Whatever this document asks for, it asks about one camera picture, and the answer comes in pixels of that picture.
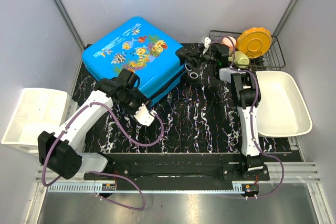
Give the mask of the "blue cartoon fish suitcase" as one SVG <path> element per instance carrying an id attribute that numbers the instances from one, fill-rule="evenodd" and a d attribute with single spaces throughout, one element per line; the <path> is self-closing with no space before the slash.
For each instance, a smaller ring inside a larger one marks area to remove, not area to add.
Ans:
<path id="1" fill-rule="evenodd" d="M 152 104 L 175 88 L 182 74 L 198 78 L 198 60 L 175 39 L 141 17 L 133 17 L 82 53 L 96 80 L 112 79 L 123 69 L 140 78 L 139 90 Z"/>

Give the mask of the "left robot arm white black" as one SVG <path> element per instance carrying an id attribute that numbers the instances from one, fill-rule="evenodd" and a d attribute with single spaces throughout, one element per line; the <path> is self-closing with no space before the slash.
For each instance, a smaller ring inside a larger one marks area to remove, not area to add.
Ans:
<path id="1" fill-rule="evenodd" d="M 99 153 L 83 153 L 79 146 L 87 132 L 115 104 L 121 105 L 138 123 L 149 126 L 154 112 L 149 111 L 151 101 L 140 90 L 140 78 L 123 69 L 117 77 L 102 79 L 96 83 L 86 102 L 53 133 L 43 131 L 38 136 L 39 161 L 42 174 L 49 169 L 64 179 L 77 173 L 95 172 L 103 180 L 113 175 L 113 167 L 106 156 Z"/>

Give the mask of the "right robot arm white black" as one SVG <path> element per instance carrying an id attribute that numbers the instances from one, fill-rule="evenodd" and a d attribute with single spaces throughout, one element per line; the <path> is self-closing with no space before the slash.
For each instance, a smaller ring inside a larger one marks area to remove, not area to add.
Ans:
<path id="1" fill-rule="evenodd" d="M 230 83 L 233 103 L 241 123 L 242 147 L 238 173 L 244 180 L 250 180 L 264 167 L 257 130 L 257 109 L 261 91 L 254 71 L 239 69 L 228 64 L 219 48 L 209 49 L 213 42 L 206 37 L 198 46 L 197 58 L 211 63 L 218 72 L 218 79 Z"/>

